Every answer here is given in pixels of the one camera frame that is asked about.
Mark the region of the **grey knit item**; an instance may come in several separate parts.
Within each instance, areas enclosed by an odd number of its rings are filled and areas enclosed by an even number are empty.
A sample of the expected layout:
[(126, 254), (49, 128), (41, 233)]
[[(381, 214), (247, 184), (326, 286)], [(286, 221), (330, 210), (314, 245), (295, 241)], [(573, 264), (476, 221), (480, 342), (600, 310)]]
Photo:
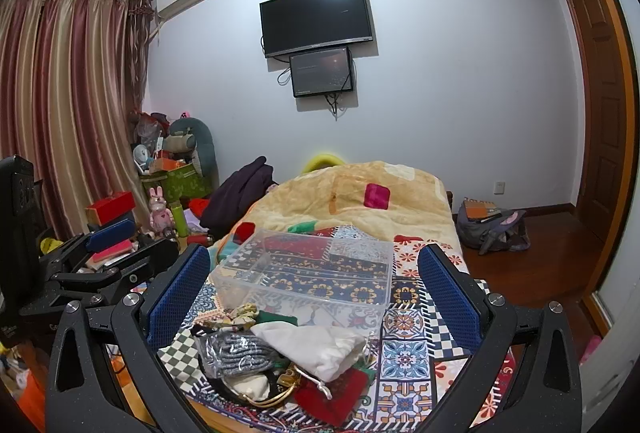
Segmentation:
[(217, 330), (193, 337), (201, 371), (208, 379), (256, 375), (270, 370), (283, 357), (252, 332)]

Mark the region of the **green yellow sponge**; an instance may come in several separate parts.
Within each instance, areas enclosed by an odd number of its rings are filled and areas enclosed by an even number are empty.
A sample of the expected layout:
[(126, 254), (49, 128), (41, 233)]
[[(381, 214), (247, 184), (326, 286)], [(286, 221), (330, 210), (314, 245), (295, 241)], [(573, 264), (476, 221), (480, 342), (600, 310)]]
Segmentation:
[(293, 326), (298, 325), (298, 321), (295, 316), (280, 315), (267, 311), (259, 311), (255, 318), (255, 323), (289, 323)]

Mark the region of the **red drawstring pouch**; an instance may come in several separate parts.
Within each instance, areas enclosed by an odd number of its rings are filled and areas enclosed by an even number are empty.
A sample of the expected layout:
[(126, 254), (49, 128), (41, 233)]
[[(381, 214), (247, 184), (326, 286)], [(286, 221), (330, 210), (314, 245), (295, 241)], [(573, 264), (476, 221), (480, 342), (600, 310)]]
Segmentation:
[(369, 384), (367, 373), (350, 368), (336, 380), (324, 385), (331, 397), (327, 397), (316, 383), (303, 378), (293, 392), (293, 398), (308, 416), (332, 427), (341, 427), (357, 407)]

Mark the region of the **red rectangular box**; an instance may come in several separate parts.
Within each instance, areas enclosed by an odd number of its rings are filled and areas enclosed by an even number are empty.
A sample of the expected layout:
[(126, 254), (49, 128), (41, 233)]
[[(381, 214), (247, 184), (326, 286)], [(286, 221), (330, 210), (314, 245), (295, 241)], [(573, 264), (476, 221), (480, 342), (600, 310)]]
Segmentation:
[(114, 192), (111, 196), (102, 198), (86, 208), (89, 225), (104, 226), (115, 219), (119, 219), (134, 209), (134, 195), (130, 191)]

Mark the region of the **pink rabbit plush toy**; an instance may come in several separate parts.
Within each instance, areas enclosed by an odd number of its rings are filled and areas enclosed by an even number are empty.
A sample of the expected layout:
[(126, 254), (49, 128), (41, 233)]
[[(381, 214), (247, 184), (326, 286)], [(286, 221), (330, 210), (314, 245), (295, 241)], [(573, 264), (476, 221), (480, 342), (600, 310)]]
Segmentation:
[(174, 239), (175, 219), (167, 206), (163, 188), (160, 186), (149, 189), (149, 211), (151, 231), (157, 237)]

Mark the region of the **green cylindrical bottle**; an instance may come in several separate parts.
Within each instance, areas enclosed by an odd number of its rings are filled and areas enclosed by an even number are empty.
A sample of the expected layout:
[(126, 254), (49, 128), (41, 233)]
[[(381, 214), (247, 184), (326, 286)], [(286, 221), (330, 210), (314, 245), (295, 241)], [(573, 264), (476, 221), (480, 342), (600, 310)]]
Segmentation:
[(185, 238), (190, 235), (190, 229), (186, 223), (186, 216), (184, 216), (183, 208), (180, 201), (171, 202), (169, 205), (172, 217), (174, 218), (175, 230), (180, 238)]

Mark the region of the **green cardboard box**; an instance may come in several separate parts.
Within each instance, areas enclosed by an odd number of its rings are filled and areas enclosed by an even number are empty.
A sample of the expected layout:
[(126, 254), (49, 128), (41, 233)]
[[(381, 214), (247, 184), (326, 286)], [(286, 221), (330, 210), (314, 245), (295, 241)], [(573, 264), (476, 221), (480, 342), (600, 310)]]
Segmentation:
[(182, 198), (206, 198), (213, 191), (212, 181), (198, 174), (192, 164), (168, 172), (141, 175), (140, 182), (145, 193), (149, 193), (151, 188), (162, 188), (163, 197), (168, 203)]

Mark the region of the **grey green plush pillow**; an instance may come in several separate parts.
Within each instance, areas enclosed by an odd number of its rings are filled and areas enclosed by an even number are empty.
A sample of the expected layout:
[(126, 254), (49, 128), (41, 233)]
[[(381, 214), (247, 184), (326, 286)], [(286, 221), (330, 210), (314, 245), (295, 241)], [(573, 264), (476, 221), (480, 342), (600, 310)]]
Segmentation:
[(172, 122), (163, 140), (163, 150), (191, 163), (203, 178), (212, 182), (217, 179), (213, 136), (201, 120), (187, 116)]

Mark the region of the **grey backpack with books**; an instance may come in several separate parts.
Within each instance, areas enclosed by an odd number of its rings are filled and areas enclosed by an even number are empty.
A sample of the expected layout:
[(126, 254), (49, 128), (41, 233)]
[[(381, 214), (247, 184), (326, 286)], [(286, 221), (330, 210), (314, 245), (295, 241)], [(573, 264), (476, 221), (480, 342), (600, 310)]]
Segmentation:
[(507, 210), (492, 202), (465, 198), (456, 220), (459, 240), (480, 255), (525, 251), (530, 247), (525, 214), (524, 210)]

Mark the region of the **beige patchwork fleece blanket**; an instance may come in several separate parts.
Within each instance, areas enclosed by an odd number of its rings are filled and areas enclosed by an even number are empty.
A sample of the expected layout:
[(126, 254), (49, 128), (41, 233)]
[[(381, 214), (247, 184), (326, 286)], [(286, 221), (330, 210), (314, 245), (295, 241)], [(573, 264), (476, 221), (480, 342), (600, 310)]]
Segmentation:
[(447, 191), (431, 173), (383, 161), (334, 165), (282, 182), (240, 218), (258, 229), (288, 231), (354, 226), (369, 236), (437, 243), (460, 271), (466, 267)]

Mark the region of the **brown wooden door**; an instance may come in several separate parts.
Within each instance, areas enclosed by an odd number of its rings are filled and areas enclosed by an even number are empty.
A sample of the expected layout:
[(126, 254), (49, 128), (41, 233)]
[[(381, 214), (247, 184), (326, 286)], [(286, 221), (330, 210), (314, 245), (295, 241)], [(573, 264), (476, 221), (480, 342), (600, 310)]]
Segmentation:
[(585, 151), (578, 216), (603, 240), (585, 294), (599, 289), (620, 243), (638, 163), (634, 52), (619, 0), (567, 0), (585, 86)]

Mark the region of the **white drawstring pouch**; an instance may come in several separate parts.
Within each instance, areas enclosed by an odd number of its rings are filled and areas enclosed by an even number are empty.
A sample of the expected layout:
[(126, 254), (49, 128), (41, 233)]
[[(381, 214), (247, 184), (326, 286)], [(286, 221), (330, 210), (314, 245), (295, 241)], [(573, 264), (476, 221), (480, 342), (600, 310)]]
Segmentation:
[(250, 332), (322, 382), (332, 382), (367, 358), (378, 336), (334, 326), (257, 323)]

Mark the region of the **white wall socket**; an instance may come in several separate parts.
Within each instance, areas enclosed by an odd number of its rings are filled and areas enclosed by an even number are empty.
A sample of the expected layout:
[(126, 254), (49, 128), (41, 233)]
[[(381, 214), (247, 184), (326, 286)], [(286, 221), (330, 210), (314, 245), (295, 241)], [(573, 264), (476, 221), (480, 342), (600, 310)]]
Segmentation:
[(494, 193), (495, 194), (503, 194), (506, 191), (506, 183), (505, 182), (495, 182)]

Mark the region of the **small black wall monitor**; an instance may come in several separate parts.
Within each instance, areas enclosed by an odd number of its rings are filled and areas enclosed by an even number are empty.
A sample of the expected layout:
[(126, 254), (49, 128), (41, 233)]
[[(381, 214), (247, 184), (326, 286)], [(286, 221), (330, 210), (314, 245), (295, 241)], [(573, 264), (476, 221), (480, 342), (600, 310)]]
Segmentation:
[(352, 90), (352, 55), (346, 46), (294, 54), (290, 69), (295, 98)]

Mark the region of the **large black wall television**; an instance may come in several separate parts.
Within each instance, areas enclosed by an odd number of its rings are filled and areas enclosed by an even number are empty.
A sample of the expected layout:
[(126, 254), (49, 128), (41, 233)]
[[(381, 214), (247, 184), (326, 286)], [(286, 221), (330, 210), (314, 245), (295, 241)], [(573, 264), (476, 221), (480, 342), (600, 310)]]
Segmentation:
[(268, 58), (373, 40), (367, 0), (267, 0), (259, 10)]

